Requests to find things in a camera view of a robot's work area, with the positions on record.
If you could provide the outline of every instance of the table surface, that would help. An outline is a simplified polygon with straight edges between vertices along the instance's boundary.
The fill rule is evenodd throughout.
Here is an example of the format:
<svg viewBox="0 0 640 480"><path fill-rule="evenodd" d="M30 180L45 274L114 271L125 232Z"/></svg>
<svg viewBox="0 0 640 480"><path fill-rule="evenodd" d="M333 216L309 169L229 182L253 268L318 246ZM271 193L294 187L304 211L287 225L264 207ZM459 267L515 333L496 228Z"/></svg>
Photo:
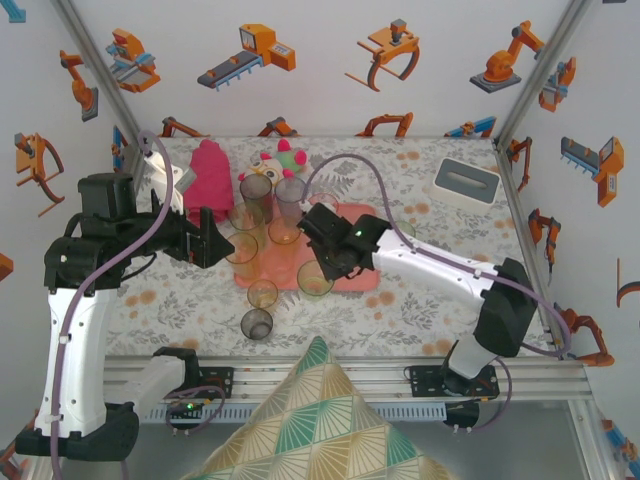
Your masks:
<svg viewBox="0 0 640 480"><path fill-rule="evenodd" d="M236 201L239 173L262 151L274 153L277 138L214 138L227 153ZM163 139L172 162L188 166L201 139ZM479 216L432 200L428 187L439 161L449 156L497 171L489 140L309 138L291 139L294 148L309 155L306 179L323 159L336 153L358 153L380 169L396 220L414 225L416 237L456 254L502 263L505 257L523 261L508 201L499 187L495 205ZM150 170L138 193L139 211L150 210ZM384 216L373 173L355 160L338 160L314 180L314 191L326 191L343 202L364 203ZM228 236L228 222L219 226ZM135 259L132 269L146 259ZM233 282L227 262L201 270L159 255L154 265L128 280L118 291L118 303L109 326L107 353L150 355L163 345L195 348L200 355L298 356L311 339L322 335L338 356L445 355L456 338L471 333L477 314L440 293L437 285L418 285L398 275L382 274L372 292L330 293L309 302L297 291L281 292L274 313L274 329L255 342L240 331L240 319L249 310L246 289ZM530 344L547 348L536 313L527 333ZM522 349L521 355L528 351Z"/></svg>

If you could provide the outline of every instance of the white wall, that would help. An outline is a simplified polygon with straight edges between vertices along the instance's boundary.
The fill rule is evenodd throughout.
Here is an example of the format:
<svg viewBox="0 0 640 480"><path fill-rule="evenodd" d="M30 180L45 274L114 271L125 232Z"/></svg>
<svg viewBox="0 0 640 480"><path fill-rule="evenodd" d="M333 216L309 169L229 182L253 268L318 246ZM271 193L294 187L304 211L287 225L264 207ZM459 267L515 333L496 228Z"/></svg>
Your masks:
<svg viewBox="0 0 640 480"><path fill-rule="evenodd" d="M43 287L44 253L61 236L68 219L80 211L77 182L111 170L113 113L100 98L97 118L83 123L71 92L71 76L60 65L59 50L77 53L50 2L20 0L27 22L9 24L0 10L3 45L0 92L0 252L14 262L14 272L0 283L0 448L40 406L47 365L49 309ZM84 66L88 86L96 82ZM38 132L58 151L65 172L50 182L66 199L38 218L49 201L34 182L15 172L13 136ZM52 160L45 156L51 170Z"/></svg>
<svg viewBox="0 0 640 480"><path fill-rule="evenodd" d="M603 413L636 444L640 294L629 294L621 308L616 307L616 258L622 260L623 284L640 280L639 17L638 2L595 2L561 58L577 58L568 97L556 113L532 106L516 135L518 140L527 135L533 139L531 181L520 194L526 212L539 207L562 224L552 294L563 308L591 315L604 331L616 363L587 369L591 386ZM624 147L625 165L618 174L617 197L601 208L596 183L560 160L560 140L567 136L597 152L614 135ZM522 176L522 163L514 166L516 181ZM541 243L538 257L545 271L543 248ZM573 351L594 352L592 337L586 332L576 335Z"/></svg>
<svg viewBox="0 0 640 480"><path fill-rule="evenodd" d="M302 2L212 2L208 0L83 0L77 7L101 48L112 30L136 35L156 57L162 80L145 92L123 95L141 126L161 129L163 118L214 135L256 135L267 121L283 116L305 135L354 135L372 117L415 114L409 135L436 135L495 115L505 116L524 81L491 95L469 82L487 59L511 42L511 29L531 20L532 31L547 40L567 2L538 0L326 0ZM419 63L404 82L380 71L376 93L347 78L366 78L371 54L356 42L397 18L420 37ZM245 74L219 92L197 83L208 69L241 50L238 28L262 23L296 51L297 68L273 65ZM110 65L111 57L103 51ZM408 61L393 64L396 71ZM535 60L526 47L515 67L526 79ZM378 134L393 134L394 126Z"/></svg>

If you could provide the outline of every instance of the geometric patterned pillow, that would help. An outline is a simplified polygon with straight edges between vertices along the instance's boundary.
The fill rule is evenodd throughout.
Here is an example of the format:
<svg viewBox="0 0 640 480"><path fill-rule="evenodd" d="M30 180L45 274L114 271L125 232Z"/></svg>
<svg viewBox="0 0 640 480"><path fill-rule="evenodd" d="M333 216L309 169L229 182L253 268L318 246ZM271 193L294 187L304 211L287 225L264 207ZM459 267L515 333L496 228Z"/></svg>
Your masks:
<svg viewBox="0 0 640 480"><path fill-rule="evenodd" d="M321 337L193 480L450 480L369 407Z"/></svg>

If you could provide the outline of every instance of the pink cloth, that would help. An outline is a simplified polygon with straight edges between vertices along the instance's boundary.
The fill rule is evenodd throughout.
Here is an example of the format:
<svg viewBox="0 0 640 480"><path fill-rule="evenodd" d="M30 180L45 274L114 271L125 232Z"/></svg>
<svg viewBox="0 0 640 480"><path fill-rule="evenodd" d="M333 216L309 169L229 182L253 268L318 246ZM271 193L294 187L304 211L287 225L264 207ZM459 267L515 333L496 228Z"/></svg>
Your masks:
<svg viewBox="0 0 640 480"><path fill-rule="evenodd" d="M189 220L200 226L200 207L213 210L216 223L222 222L233 208L231 166L220 145L205 139L191 154L189 165L197 178L184 193Z"/></svg>

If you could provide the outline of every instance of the pink mat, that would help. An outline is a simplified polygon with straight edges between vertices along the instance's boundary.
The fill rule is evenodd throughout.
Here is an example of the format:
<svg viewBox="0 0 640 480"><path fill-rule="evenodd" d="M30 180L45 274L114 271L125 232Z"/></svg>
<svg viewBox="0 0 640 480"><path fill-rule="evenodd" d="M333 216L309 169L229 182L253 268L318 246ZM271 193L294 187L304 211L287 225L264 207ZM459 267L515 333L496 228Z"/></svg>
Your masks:
<svg viewBox="0 0 640 480"><path fill-rule="evenodd" d="M273 217L277 218L279 216L278 207L276 202L273 202ZM375 215L376 211L373 207L369 205L362 205L359 203L341 203L338 207L338 215L346 218L351 223L355 223L355 221L360 217L360 215L369 214ZM315 259L313 255L313 250L311 247L308 247L306 244L309 242L309 238L303 233L298 239L299 242L303 242L303 245L300 246L297 257L295 260L294 273L291 275L291 278L286 283L278 283L274 282L278 289L280 290L297 290L298 282L296 280L296 276L298 273L298 269L309 260ZM271 253L271 245L269 243L269 236L267 235L267 248L260 253L260 260L262 257L269 255ZM271 280L266 272L262 272L260 278L264 278L267 280ZM249 288L249 285L253 282L248 282L242 278L239 278L237 275L234 275L234 280L236 284L242 288ZM333 292L369 292L371 290L375 290L378 288L380 284L380 272L364 270L361 275L357 276L353 280L347 280L346 278L340 278L336 280L336 283L333 285Z"/></svg>

